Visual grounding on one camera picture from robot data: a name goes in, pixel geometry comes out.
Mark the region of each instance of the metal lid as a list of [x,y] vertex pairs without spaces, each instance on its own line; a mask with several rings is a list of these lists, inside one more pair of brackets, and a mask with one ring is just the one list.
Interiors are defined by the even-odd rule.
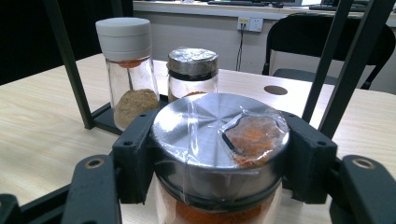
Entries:
[[[279,131],[271,140],[271,155],[249,157],[253,163],[248,165],[225,137],[246,117],[273,120]],[[260,203],[275,190],[283,175],[289,128],[278,111],[259,101],[209,93],[163,108],[151,137],[158,144],[156,175],[171,195],[202,209],[230,211]]]
[[175,49],[168,55],[168,69],[178,79],[209,79],[218,74],[219,55],[207,49]]

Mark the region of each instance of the power socket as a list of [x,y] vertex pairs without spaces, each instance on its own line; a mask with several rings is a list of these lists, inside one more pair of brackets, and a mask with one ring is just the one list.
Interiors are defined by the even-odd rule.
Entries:
[[250,19],[248,30],[251,32],[261,32],[262,31],[263,19]]
[[250,25],[250,18],[247,17],[239,17],[238,24],[236,25],[237,30],[242,30],[242,28],[247,31]]

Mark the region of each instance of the transparent jar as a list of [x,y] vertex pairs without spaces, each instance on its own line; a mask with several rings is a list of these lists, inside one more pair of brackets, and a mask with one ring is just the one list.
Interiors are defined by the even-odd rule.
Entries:
[[207,49],[175,49],[168,55],[168,100],[218,91],[218,57]]
[[157,216],[161,224],[272,224],[280,206],[282,185],[260,204],[232,212],[195,208],[172,197],[154,178]]
[[98,21],[96,30],[106,58],[114,124],[124,131],[139,114],[160,105],[150,23],[138,18],[113,18]]
[[164,107],[150,137],[161,224],[274,222],[289,141],[280,112],[234,94],[192,95]]

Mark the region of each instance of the black chair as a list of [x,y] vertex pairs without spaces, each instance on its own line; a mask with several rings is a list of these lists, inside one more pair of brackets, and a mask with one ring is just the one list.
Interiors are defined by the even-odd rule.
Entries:
[[[333,16],[317,13],[296,13],[279,20],[271,28],[267,37],[267,49],[263,75],[269,75],[269,66],[272,50],[313,57],[321,57],[326,39],[332,26]],[[349,47],[361,22],[360,18],[349,17],[346,20],[343,32],[340,35],[338,45],[333,58],[344,62]],[[378,72],[388,61],[395,49],[395,36],[392,30],[384,25],[381,35],[376,41],[367,65],[375,68],[366,78],[361,89],[368,90]],[[315,73],[297,69],[280,68],[273,76],[284,77],[313,82]],[[325,84],[335,85],[336,77],[326,76]]]

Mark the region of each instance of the wall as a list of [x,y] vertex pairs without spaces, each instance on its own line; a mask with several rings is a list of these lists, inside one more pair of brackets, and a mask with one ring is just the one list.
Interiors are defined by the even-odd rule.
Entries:
[[[153,58],[167,61],[167,54],[178,47],[210,49],[219,54],[219,67],[235,70],[241,34],[236,30],[237,18],[203,16],[190,14],[171,14],[162,12],[135,11],[138,18],[150,20],[152,26]],[[276,21],[264,20],[261,33],[245,33],[243,38],[242,62],[240,71],[261,74],[265,60],[266,37],[271,25]],[[278,52],[271,68],[294,67],[315,72],[318,59],[295,56]],[[372,85],[373,91],[396,94],[396,54],[378,74]],[[342,64],[332,63],[329,74],[337,77]],[[367,67],[361,82],[372,68]]]

